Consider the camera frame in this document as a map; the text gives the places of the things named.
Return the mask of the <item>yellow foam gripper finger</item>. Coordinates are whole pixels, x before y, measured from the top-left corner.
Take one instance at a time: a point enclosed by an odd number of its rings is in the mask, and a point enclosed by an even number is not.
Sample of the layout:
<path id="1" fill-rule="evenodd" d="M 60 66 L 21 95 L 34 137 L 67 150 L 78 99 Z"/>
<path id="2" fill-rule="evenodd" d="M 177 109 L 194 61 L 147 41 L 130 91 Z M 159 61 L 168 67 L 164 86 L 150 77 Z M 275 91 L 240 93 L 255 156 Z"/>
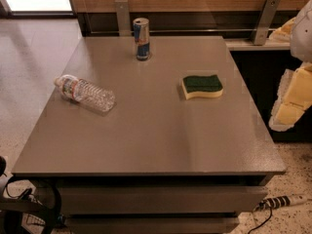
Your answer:
<path id="1" fill-rule="evenodd" d="M 290 42 L 293 24 L 294 18 L 289 19 L 281 27 L 274 30 L 269 35 L 269 39 L 273 41 Z"/>
<path id="2" fill-rule="evenodd" d="M 273 131 L 292 128 L 312 106 L 312 63 L 304 62 L 295 71 L 286 69 L 281 77 L 277 99 L 269 120 Z"/>

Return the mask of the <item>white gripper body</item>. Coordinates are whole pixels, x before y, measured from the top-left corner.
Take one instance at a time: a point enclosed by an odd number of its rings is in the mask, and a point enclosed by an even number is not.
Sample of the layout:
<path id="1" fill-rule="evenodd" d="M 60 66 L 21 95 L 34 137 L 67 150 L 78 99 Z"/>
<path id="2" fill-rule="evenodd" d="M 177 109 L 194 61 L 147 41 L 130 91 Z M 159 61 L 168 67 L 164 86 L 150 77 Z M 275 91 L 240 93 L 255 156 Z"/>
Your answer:
<path id="1" fill-rule="evenodd" d="M 312 62 L 312 0 L 299 11 L 291 31 L 292 56 L 304 62 Z"/>

